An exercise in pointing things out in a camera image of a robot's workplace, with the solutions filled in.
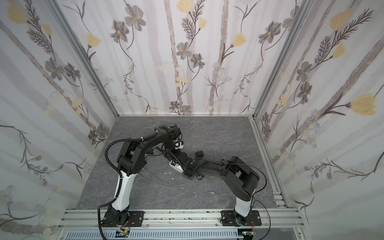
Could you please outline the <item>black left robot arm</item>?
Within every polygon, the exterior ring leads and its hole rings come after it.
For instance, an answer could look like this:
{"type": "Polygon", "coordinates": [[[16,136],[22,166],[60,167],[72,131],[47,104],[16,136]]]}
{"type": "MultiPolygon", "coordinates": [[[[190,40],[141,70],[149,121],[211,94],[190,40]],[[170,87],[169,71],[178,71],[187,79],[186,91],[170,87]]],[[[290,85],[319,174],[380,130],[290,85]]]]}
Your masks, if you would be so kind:
{"type": "Polygon", "coordinates": [[[115,195],[111,201],[98,206],[99,227],[121,227],[130,219],[130,195],[137,174],[147,164],[147,151],[163,144],[166,149],[173,150],[175,142],[181,136],[181,130],[176,125],[162,125],[155,131],[140,138],[116,140],[105,149],[106,162],[119,174],[115,195]],[[109,159],[110,148],[123,143],[115,166],[109,159]]]}

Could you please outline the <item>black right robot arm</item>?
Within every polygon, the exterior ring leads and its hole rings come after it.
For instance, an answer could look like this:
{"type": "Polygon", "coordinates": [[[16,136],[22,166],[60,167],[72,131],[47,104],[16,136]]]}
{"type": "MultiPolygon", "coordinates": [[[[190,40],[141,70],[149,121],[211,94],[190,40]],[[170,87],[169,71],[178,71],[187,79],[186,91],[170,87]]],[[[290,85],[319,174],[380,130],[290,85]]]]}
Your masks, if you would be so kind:
{"type": "Polygon", "coordinates": [[[181,152],[176,155],[176,158],[183,174],[188,179],[201,180],[206,176],[222,179],[236,196],[236,205],[233,210],[234,225],[246,226],[248,224],[253,195],[260,180],[260,176],[251,167],[236,156],[231,157],[230,160],[214,162],[203,160],[202,156],[192,159],[186,153],[181,152]]]}

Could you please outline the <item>white network switch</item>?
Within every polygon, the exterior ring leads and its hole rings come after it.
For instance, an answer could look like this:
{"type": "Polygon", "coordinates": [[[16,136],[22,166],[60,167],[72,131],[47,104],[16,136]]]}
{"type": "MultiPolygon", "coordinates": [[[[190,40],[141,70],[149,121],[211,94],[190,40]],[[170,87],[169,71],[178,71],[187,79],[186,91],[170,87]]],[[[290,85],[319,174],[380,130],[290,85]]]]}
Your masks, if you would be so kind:
{"type": "Polygon", "coordinates": [[[170,165],[171,168],[173,168],[174,170],[176,170],[179,173],[183,173],[184,172],[182,167],[179,164],[175,163],[174,161],[170,161],[169,165],[170,165]]]}

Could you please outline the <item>black power adapter with cable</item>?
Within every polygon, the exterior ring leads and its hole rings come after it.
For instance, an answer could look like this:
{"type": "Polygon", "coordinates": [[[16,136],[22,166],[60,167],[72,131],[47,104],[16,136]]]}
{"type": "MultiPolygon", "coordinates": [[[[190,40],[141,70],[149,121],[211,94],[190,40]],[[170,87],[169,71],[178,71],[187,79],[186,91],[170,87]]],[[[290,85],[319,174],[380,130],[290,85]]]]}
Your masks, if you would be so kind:
{"type": "Polygon", "coordinates": [[[146,151],[145,158],[147,157],[157,157],[163,155],[163,149],[159,147],[151,148],[146,151]]]}

